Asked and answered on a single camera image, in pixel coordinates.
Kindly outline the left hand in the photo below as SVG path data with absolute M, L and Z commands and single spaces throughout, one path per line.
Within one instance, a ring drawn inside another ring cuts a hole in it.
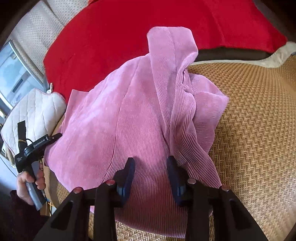
M 34 202 L 29 195 L 29 192 L 27 189 L 27 183 L 34 183 L 34 182 L 37 185 L 37 188 L 39 190 L 44 190 L 46 188 L 45 175 L 44 175 L 42 163 L 39 163 L 39 170 L 36 174 L 36 181 L 34 181 L 34 178 L 27 171 L 24 171 L 18 174 L 16 179 L 17 196 L 20 197 L 20 199 L 22 199 L 24 202 L 26 202 L 29 205 L 34 205 Z

